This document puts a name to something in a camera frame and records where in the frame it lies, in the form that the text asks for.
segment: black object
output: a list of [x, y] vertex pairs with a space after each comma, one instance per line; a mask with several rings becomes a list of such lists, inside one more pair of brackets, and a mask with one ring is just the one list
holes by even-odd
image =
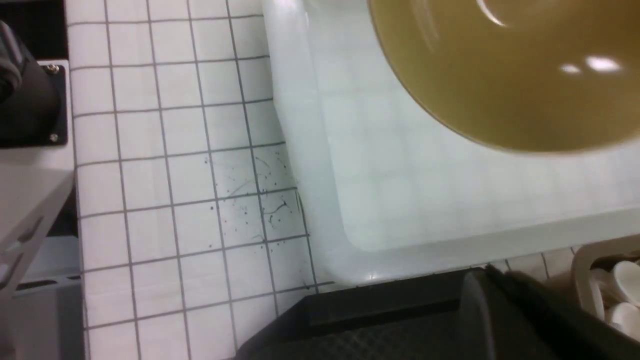
[[64, 0], [0, 0], [0, 20], [36, 60], [69, 58]]
[[468, 271], [307, 296], [236, 359], [458, 359], [453, 324]]
[[75, 236], [78, 237], [78, 212], [76, 205], [76, 187], [71, 189], [71, 193], [62, 205], [56, 220], [49, 229], [47, 236]]
[[65, 69], [41, 67], [0, 21], [0, 147], [67, 142]]
[[304, 298], [238, 360], [640, 358], [640, 345], [519, 273], [488, 266]]

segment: stacked white cup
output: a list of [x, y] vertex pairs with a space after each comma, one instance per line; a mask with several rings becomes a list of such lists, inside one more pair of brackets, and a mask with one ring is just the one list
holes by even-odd
[[636, 341], [640, 341], [639, 264], [640, 260], [620, 261], [611, 272], [598, 268], [589, 272], [598, 317]]

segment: black device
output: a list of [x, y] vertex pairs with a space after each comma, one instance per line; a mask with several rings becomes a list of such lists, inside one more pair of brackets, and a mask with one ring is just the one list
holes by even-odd
[[67, 142], [64, 68], [41, 67], [0, 20], [0, 147]]

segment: grout line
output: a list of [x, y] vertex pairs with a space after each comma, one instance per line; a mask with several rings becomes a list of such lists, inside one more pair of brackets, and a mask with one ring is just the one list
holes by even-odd
[[545, 258], [545, 255], [540, 252], [540, 256], [542, 257], [542, 262], [545, 264], [545, 273], [547, 273], [547, 280], [549, 280], [549, 269], [547, 268], [547, 259]]
[[112, 269], [117, 269], [117, 268], [123, 268], [125, 266], [138, 266], [138, 265], [144, 265], [144, 264], [158, 263], [160, 261], [190, 258], [190, 257], [193, 257], [193, 256], [198, 256], [198, 255], [211, 254], [212, 252], [221, 252], [221, 251], [227, 251], [227, 250], [241, 249], [243, 247], [251, 247], [251, 246], [256, 246], [256, 245], [263, 245], [265, 243], [277, 243], [277, 242], [280, 242], [280, 241], [296, 240], [296, 239], [302, 239], [302, 238], [307, 238], [307, 237], [308, 237], [308, 234], [302, 234], [302, 235], [297, 235], [297, 236], [288, 236], [286, 238], [278, 238], [278, 239], [274, 239], [274, 240], [266, 240], [266, 241], [261, 240], [261, 241], [255, 242], [255, 243], [232, 245], [232, 246], [228, 246], [228, 247], [220, 247], [218, 249], [210, 249], [210, 250], [203, 250], [203, 251], [198, 251], [198, 252], [191, 252], [189, 254], [179, 254], [179, 255], [174, 255], [174, 256], [166, 256], [164, 258], [135, 261], [135, 262], [124, 263], [124, 264], [119, 264], [119, 265], [109, 265], [109, 266], [103, 266], [103, 267], [100, 267], [100, 268], [91, 268], [91, 269], [88, 269], [88, 270], [83, 270], [81, 272], [81, 274], [88, 274], [88, 273], [104, 271], [104, 270], [112, 270]]
[[[191, 45], [193, 46], [193, 54], [194, 57], [198, 57], [196, 51], [196, 40], [193, 31], [193, 20], [191, 16], [191, 5], [189, 1], [187, 1], [187, 15], [189, 17], [189, 31], [191, 35]], [[200, 64], [196, 63], [196, 76], [198, 77], [198, 92], [200, 94], [200, 104], [204, 104], [204, 94], [202, 92], [202, 80], [200, 79]], [[207, 150], [209, 151], [209, 166], [211, 168], [211, 181], [213, 182], [213, 196], [218, 198], [218, 185], [216, 182], [216, 172], [213, 167], [213, 155], [211, 151], [211, 140], [209, 139], [209, 125], [207, 124], [207, 112], [205, 111], [205, 107], [202, 106], [202, 118], [204, 121], [204, 132], [207, 138]], [[225, 281], [227, 282], [227, 298], [231, 300], [231, 280], [229, 277], [229, 267], [227, 262], [227, 250], [225, 248], [225, 237], [224, 231], [222, 228], [222, 217], [220, 216], [220, 201], [216, 201], [216, 218], [218, 220], [218, 231], [220, 236], [220, 246], [222, 247], [222, 262], [225, 267]], [[236, 318], [234, 315], [234, 307], [229, 303], [229, 313], [231, 317], [231, 333], [234, 339], [234, 349], [238, 349], [238, 339], [236, 334]]]
[[[73, 108], [73, 98], [71, 96], [71, 73], [67, 74], [67, 77], [69, 78], [69, 94], [67, 94], [67, 96], [69, 96], [69, 99], [71, 101], [71, 107]], [[84, 276], [82, 276], [82, 274], [84, 273], [84, 247], [82, 245], [82, 223], [80, 221], [80, 196], [78, 196], [78, 189], [79, 189], [79, 185], [78, 185], [78, 176], [77, 176], [77, 164], [78, 164], [78, 157], [77, 157], [77, 151], [76, 151], [76, 124], [74, 123], [75, 120], [73, 119], [73, 116], [70, 117], [71, 118], [71, 139], [74, 143], [74, 192], [75, 192], [75, 196], [76, 196], [76, 222], [77, 222], [77, 226], [78, 226], [78, 250], [80, 253], [80, 286], [82, 287], [82, 291], [83, 291], [83, 296], [82, 296], [82, 305], [83, 305], [83, 334], [86, 332], [86, 337], [83, 337], [84, 339], [84, 345], [86, 346], [86, 351], [85, 354], [87, 355], [87, 359], [86, 360], [91, 360], [91, 338], [89, 336], [89, 332], [86, 330], [86, 328], [89, 326], [89, 311], [87, 310], [87, 305], [86, 305], [86, 296], [84, 295], [84, 290], [86, 289], [86, 286], [84, 285]]]
[[[149, 5], [149, 0], [146, 0], [147, 2], [147, 16], [149, 17], [149, 19], [151, 19], [151, 7]], [[160, 108], [162, 108], [162, 99], [160, 97], [160, 84], [158, 82], [158, 65], [156, 63], [156, 49], [154, 47], [154, 32], [153, 29], [151, 27], [151, 22], [149, 22], [148, 24], [149, 26], [149, 37], [150, 37], [150, 43], [151, 43], [151, 60], [153, 61], [154, 65], [153, 65], [153, 69], [154, 69], [154, 79], [156, 81], [156, 95], [157, 95], [157, 100], [158, 100], [158, 106]], [[171, 218], [172, 218], [172, 222], [173, 222], [173, 240], [175, 242], [175, 253], [177, 255], [177, 266], [178, 266], [178, 278], [180, 279], [180, 299], [182, 301], [182, 308], [186, 309], [187, 308], [187, 302], [185, 299], [185, 295], [184, 295], [184, 281], [182, 278], [182, 263], [180, 262], [180, 245], [178, 244], [178, 229], [177, 229], [177, 224], [175, 223], [175, 207], [173, 206], [173, 186], [171, 184], [171, 171], [169, 169], [169, 158], [166, 157], [167, 155], [167, 148], [166, 148], [166, 135], [164, 132], [164, 116], [163, 116], [163, 111], [161, 110], [159, 112], [159, 117], [160, 117], [160, 128], [161, 128], [161, 134], [162, 134], [162, 143], [163, 143], [163, 150], [164, 150], [164, 165], [166, 167], [166, 178], [167, 178], [167, 184], [169, 187], [169, 203], [172, 205], [171, 206]], [[187, 313], [186, 311], [183, 313], [183, 321], [184, 321], [184, 335], [186, 337], [185, 341], [187, 344], [187, 358], [189, 360], [191, 360], [191, 346], [189, 345], [189, 322], [187, 319]]]
[[272, 97], [267, 97], [265, 99], [257, 99], [257, 100], [249, 100], [245, 102], [219, 102], [218, 104], [205, 104], [205, 105], [185, 105], [185, 106], [167, 106], [166, 108], [154, 108], [154, 109], [143, 109], [143, 110], [113, 110], [113, 111], [95, 111], [91, 113], [80, 113], [74, 114], [73, 118], [77, 119], [79, 117], [86, 117], [92, 115], [114, 115], [114, 114], [131, 114], [131, 113], [152, 113], [161, 110], [181, 110], [181, 109], [197, 109], [197, 108], [213, 108], [216, 106], [229, 106], [229, 105], [243, 105], [243, 104], [257, 104], [259, 102], [268, 102], [273, 101]]
[[[229, 0], [225, 0], [225, 4], [227, 6], [227, 15], [229, 16], [229, 30], [230, 30], [230, 34], [231, 34], [231, 44], [233, 46], [234, 49], [234, 58], [236, 59], [236, 70], [237, 70], [237, 74], [238, 74], [238, 83], [240, 86], [240, 98], [242, 99], [243, 105], [243, 113], [244, 113], [244, 123], [246, 125], [246, 133], [247, 136], [249, 137], [249, 146], [251, 146], [253, 144], [252, 139], [251, 139], [251, 130], [249, 129], [249, 118], [247, 116], [246, 113], [246, 105], [244, 102], [244, 88], [243, 88], [243, 84], [242, 84], [242, 75], [240, 74], [240, 61], [238, 61], [238, 53], [237, 53], [237, 47], [236, 47], [236, 38], [234, 36], [234, 27], [233, 27], [233, 23], [231, 21], [231, 10], [229, 8]], [[260, 193], [260, 185], [258, 183], [258, 171], [256, 170], [255, 167], [255, 155], [253, 153], [253, 149], [249, 149], [249, 151], [251, 152], [251, 164], [253, 167], [253, 177], [255, 180], [255, 190], [257, 193]], [[267, 240], [267, 227], [266, 224], [264, 223], [264, 208], [262, 207], [262, 197], [258, 196], [258, 207], [260, 208], [260, 222], [262, 223], [262, 232], [264, 233], [264, 239]], [[273, 267], [271, 266], [271, 254], [269, 253], [269, 243], [264, 244], [265, 250], [267, 252], [267, 262], [269, 263], [269, 276], [271, 277], [271, 289], [273, 291], [276, 290], [276, 285], [275, 285], [275, 280], [273, 278]], [[278, 300], [276, 298], [275, 293], [273, 294], [273, 307], [275, 308], [276, 311], [276, 317], [279, 315], [278, 313]]]
[[[335, 284], [335, 283], [333, 281], [327, 281], [327, 282], [322, 282], [322, 283], [318, 284], [317, 287], [325, 286], [325, 285], [332, 285], [332, 284]], [[262, 294], [258, 294], [258, 295], [241, 297], [241, 298], [234, 299], [234, 300], [213, 302], [211, 304], [193, 306], [193, 307], [189, 307], [189, 308], [182, 309], [182, 310], [173, 310], [173, 311], [167, 311], [165, 313], [141, 316], [139, 318], [133, 318], [133, 319], [128, 319], [128, 320], [120, 320], [120, 321], [117, 321], [117, 322], [110, 322], [110, 323], [102, 323], [102, 324], [99, 324], [99, 325], [87, 326], [87, 328], [85, 330], [87, 330], [87, 331], [95, 330], [95, 329], [100, 329], [102, 327], [109, 327], [109, 326], [114, 326], [114, 325], [122, 325], [123, 323], [130, 323], [130, 322], [133, 322], [133, 321], [138, 322], [138, 321], [142, 321], [142, 320], [159, 318], [161, 316], [175, 315], [175, 314], [179, 314], [179, 313], [185, 313], [186, 314], [189, 311], [207, 309], [209, 307], [215, 307], [215, 306], [227, 305], [227, 304], [231, 305], [233, 303], [240, 302], [240, 301], [245, 301], [245, 300], [259, 299], [261, 297], [268, 297], [268, 296], [271, 296], [271, 295], [275, 296], [277, 294], [290, 293], [290, 292], [299, 291], [299, 290], [307, 290], [310, 287], [311, 286], [298, 286], [297, 288], [278, 290], [278, 291], [274, 291], [274, 292], [271, 292], [271, 293], [262, 293]]]
[[[238, 60], [258, 60], [269, 58], [269, 55], [258, 55], [258, 56], [248, 56], [246, 58], [238, 58]], [[89, 66], [78, 66], [70, 69], [69, 71], [77, 71], [77, 70], [88, 70], [88, 69], [108, 69], [108, 68], [130, 68], [130, 67], [152, 67], [152, 66], [164, 66], [164, 65], [196, 65], [199, 63], [223, 63], [223, 62], [232, 62], [235, 61], [235, 58], [225, 58], [225, 59], [214, 59], [214, 60], [193, 60], [193, 61], [167, 61], [160, 63], [142, 63], [142, 64], [127, 64], [127, 65], [89, 65]]]
[[[239, 199], [241, 197], [253, 197], [253, 196], [256, 196], [256, 195], [269, 195], [271, 193], [289, 192], [291, 190], [296, 190], [296, 189], [297, 188], [284, 188], [284, 189], [278, 189], [278, 190], [269, 190], [269, 191], [261, 192], [261, 193], [246, 193], [246, 194], [241, 194], [241, 195], [233, 195], [233, 196], [221, 197], [221, 198], [217, 199], [217, 201], [219, 202], [219, 201], [225, 201], [225, 200]], [[178, 202], [176, 204], [149, 206], [147, 208], [136, 208], [136, 209], [105, 211], [103, 213], [95, 213], [95, 214], [83, 215], [83, 216], [81, 216], [79, 218], [80, 218], [80, 220], [84, 220], [86, 218], [101, 217], [101, 216], [104, 216], [104, 215], [135, 213], [137, 211], [174, 208], [175, 206], [194, 205], [194, 204], [202, 204], [204, 202], [215, 202], [215, 201], [216, 201], [216, 199], [204, 199], [204, 200], [195, 200], [195, 201], [187, 201], [187, 202]]]
[[311, 265], [311, 275], [313, 276], [314, 279], [314, 284], [316, 286], [316, 294], [320, 293], [320, 290], [317, 287], [317, 279], [316, 279], [316, 269], [314, 268], [314, 257], [311, 254], [311, 240], [309, 239], [309, 230], [307, 229], [307, 216], [305, 215], [305, 207], [302, 204], [302, 198], [300, 197], [300, 194], [298, 191], [296, 191], [296, 200], [298, 201], [298, 204], [300, 205], [300, 212], [302, 213], [302, 224], [305, 226], [305, 233], [307, 234], [306, 238], [307, 238], [307, 248], [309, 249], [309, 263]]
[[67, 24], [67, 27], [76, 25], [106, 25], [106, 24], [151, 24], [154, 22], [181, 22], [181, 21], [204, 21], [204, 20], [227, 20], [227, 19], [246, 19], [249, 17], [264, 17], [263, 14], [251, 14], [251, 15], [235, 15], [231, 17], [218, 16], [218, 17], [201, 17], [197, 19], [159, 19], [159, 20], [126, 20], [126, 21], [77, 21]]
[[179, 158], [181, 156], [202, 155], [202, 154], [207, 154], [209, 152], [217, 153], [217, 152], [239, 151], [239, 150], [257, 149], [257, 148], [261, 148], [261, 147], [279, 146], [279, 145], [284, 145], [284, 144], [285, 144], [285, 142], [275, 142], [275, 143], [266, 143], [266, 144], [262, 144], [262, 145], [229, 147], [229, 148], [225, 148], [225, 149], [216, 149], [216, 150], [211, 150], [211, 151], [203, 150], [203, 151], [185, 152], [185, 153], [182, 153], [182, 154], [166, 154], [166, 155], [156, 155], [156, 156], [145, 156], [145, 157], [141, 157], [141, 158], [127, 158], [127, 159], [90, 161], [90, 162], [87, 162], [87, 163], [78, 164], [77, 167], [85, 167], [85, 166], [89, 166], [89, 165], [110, 164], [110, 163], [117, 163], [119, 161], [127, 162], [127, 161], [139, 161], [139, 160], [157, 160], [157, 159], [164, 159], [164, 158]]
[[[103, 0], [104, 4], [104, 17], [107, 22], [109, 22], [109, 15], [107, 11], [107, 0]], [[113, 64], [113, 57], [111, 54], [111, 33], [109, 32], [109, 27], [107, 27], [107, 45], [108, 45], [108, 55], [109, 55], [109, 65]], [[113, 69], [109, 68], [109, 76], [111, 80], [111, 100], [113, 101], [113, 109], [117, 109], [116, 105], [116, 90], [115, 90], [115, 80], [113, 76]], [[116, 141], [117, 141], [117, 149], [118, 149], [118, 159], [122, 159], [122, 150], [120, 148], [120, 129], [118, 127], [118, 115], [114, 113], [115, 121], [115, 129], [116, 129]], [[122, 188], [122, 208], [124, 211], [127, 211], [127, 199], [125, 197], [124, 190], [124, 173], [122, 172], [122, 163], [118, 163], [118, 167], [120, 170], [120, 187]], [[124, 216], [124, 228], [125, 235], [127, 238], [127, 257], [129, 262], [131, 262], [131, 236], [129, 235], [129, 221], [127, 216]], [[136, 305], [136, 288], [134, 284], [134, 276], [133, 276], [133, 266], [129, 265], [129, 281], [131, 282], [131, 301], [133, 303], [133, 317], [138, 317], [138, 309]], [[134, 321], [134, 329], [136, 331], [136, 348], [138, 350], [138, 359], [142, 358], [142, 346], [140, 345], [140, 329], [138, 326], [138, 322]]]

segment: white tile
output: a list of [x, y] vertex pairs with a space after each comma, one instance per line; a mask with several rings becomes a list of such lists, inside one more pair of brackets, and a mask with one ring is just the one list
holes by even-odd
[[138, 360], [133, 322], [89, 330], [92, 360]]
[[189, 0], [192, 19], [203, 17], [226, 17], [227, 3], [225, 0]]
[[314, 285], [307, 238], [269, 244], [276, 291]]
[[207, 150], [207, 135], [201, 108], [164, 110], [163, 124], [167, 154]]
[[211, 154], [216, 173], [218, 197], [255, 193], [255, 176], [251, 151], [234, 150]]
[[492, 261], [490, 264], [493, 265], [496, 269], [500, 270], [501, 272], [509, 271], [509, 267], [507, 266], [507, 262], [504, 261], [504, 260]]
[[205, 108], [211, 150], [249, 146], [242, 105]]
[[156, 75], [153, 67], [114, 68], [113, 82], [118, 111], [158, 108]]
[[200, 105], [196, 65], [160, 65], [157, 71], [162, 107]]
[[369, 162], [378, 174], [397, 174], [407, 169], [408, 149], [399, 136], [389, 136], [386, 131], [369, 135]]
[[273, 101], [254, 102], [246, 105], [251, 140], [254, 145], [284, 141], [280, 120]]
[[107, 1], [109, 21], [146, 21], [146, 0], [109, 0]]
[[267, 240], [303, 235], [305, 225], [296, 200], [296, 190], [261, 195]]
[[187, 322], [192, 360], [229, 359], [236, 354], [228, 304], [188, 311]]
[[124, 214], [84, 218], [80, 226], [85, 270], [129, 262]]
[[142, 320], [138, 323], [138, 329], [142, 360], [187, 360], [189, 358], [183, 314]]
[[227, 250], [227, 268], [232, 299], [273, 291], [264, 245]]
[[89, 326], [133, 319], [129, 268], [86, 273], [84, 299]]
[[74, 115], [113, 111], [109, 69], [82, 69], [71, 72]]
[[497, 218], [503, 227], [527, 224], [535, 218], [528, 200], [503, 202], [497, 207]]
[[164, 159], [122, 163], [127, 209], [169, 204], [169, 184]]
[[239, 346], [276, 318], [274, 299], [271, 295], [235, 302], [232, 306]]
[[269, 54], [267, 33], [263, 17], [232, 19], [238, 58], [251, 58]]
[[118, 158], [116, 121], [113, 115], [90, 115], [74, 121], [77, 164]]
[[169, 171], [176, 204], [215, 198], [208, 154], [169, 158]]
[[104, 21], [104, 0], [66, 0], [67, 24]]
[[182, 309], [177, 260], [134, 265], [133, 284], [138, 316]]
[[256, 148], [253, 157], [261, 192], [296, 186], [285, 145]]
[[355, 87], [349, 59], [344, 55], [320, 54], [315, 57], [318, 88], [321, 92], [343, 92]]
[[264, 239], [257, 196], [221, 200], [220, 220], [227, 247]]
[[529, 160], [520, 164], [527, 193], [534, 197], [550, 195], [556, 188], [552, 169], [546, 161]]
[[180, 254], [221, 247], [215, 202], [176, 206], [174, 209]]
[[82, 24], [68, 29], [69, 65], [83, 66], [109, 65], [107, 26], [103, 24]]
[[194, 20], [193, 40], [198, 60], [234, 58], [231, 28], [227, 19]]
[[366, 136], [332, 136], [333, 171], [336, 177], [354, 178], [368, 176], [371, 170]]
[[276, 295], [276, 303], [278, 304], [278, 313], [281, 315], [289, 310], [293, 305], [304, 299], [307, 295], [316, 293], [315, 288], [302, 289], [296, 291], [287, 291]]
[[571, 249], [559, 249], [559, 250], [551, 250], [545, 251], [543, 253], [547, 263], [547, 271], [549, 272], [549, 277], [554, 277], [558, 275], [567, 275], [569, 276], [571, 272], [571, 265], [573, 263], [573, 252]]
[[175, 256], [171, 208], [132, 211], [127, 214], [131, 261]]
[[[313, 254], [318, 254], [322, 250], [322, 244], [319, 241], [315, 240], [313, 235], [309, 236], [309, 245], [311, 245], [311, 256]], [[316, 261], [314, 263], [314, 270], [316, 273], [316, 282], [321, 284], [322, 282], [332, 282], [335, 281], [334, 276], [331, 272], [328, 271], [328, 267], [322, 262]]]
[[420, 211], [420, 203], [415, 200], [416, 185], [405, 174], [388, 176], [380, 180], [380, 205], [389, 219], [414, 217]]
[[238, 64], [240, 66], [245, 101], [273, 97], [271, 64], [268, 58], [240, 60]]
[[507, 262], [513, 271], [523, 272], [538, 281], [547, 280], [545, 262], [542, 260], [540, 253], [518, 256], [517, 258], [508, 259]]
[[260, 0], [231, 0], [229, 13], [231, 16], [261, 15], [262, 3]]
[[487, 171], [492, 195], [497, 201], [512, 201], [525, 196], [522, 176], [517, 174], [515, 167], [494, 165]]
[[456, 192], [456, 200], [465, 208], [489, 206], [491, 192], [481, 174], [482, 168], [472, 165], [454, 168], [452, 171], [452, 187]]
[[418, 195], [428, 213], [453, 212], [452, 186], [446, 177], [427, 173], [419, 176], [416, 182], [419, 185]]
[[109, 34], [113, 65], [153, 63], [148, 24], [109, 24]]
[[[322, 112], [324, 114], [327, 135], [358, 133], [361, 131], [360, 119], [363, 114], [360, 113], [358, 107], [359, 104], [357, 102], [340, 94], [323, 96]], [[273, 114], [277, 119], [275, 109], [273, 109]]]
[[164, 154], [162, 126], [157, 111], [118, 114], [118, 132], [123, 159]]
[[150, 20], [188, 19], [187, 0], [148, 0]]
[[222, 251], [188, 256], [180, 260], [180, 265], [187, 307], [229, 300]]
[[235, 61], [201, 63], [198, 66], [206, 105], [242, 101]]
[[77, 172], [81, 216], [123, 210], [117, 163], [87, 165]]
[[193, 61], [193, 44], [189, 21], [154, 22], [151, 24], [156, 62]]

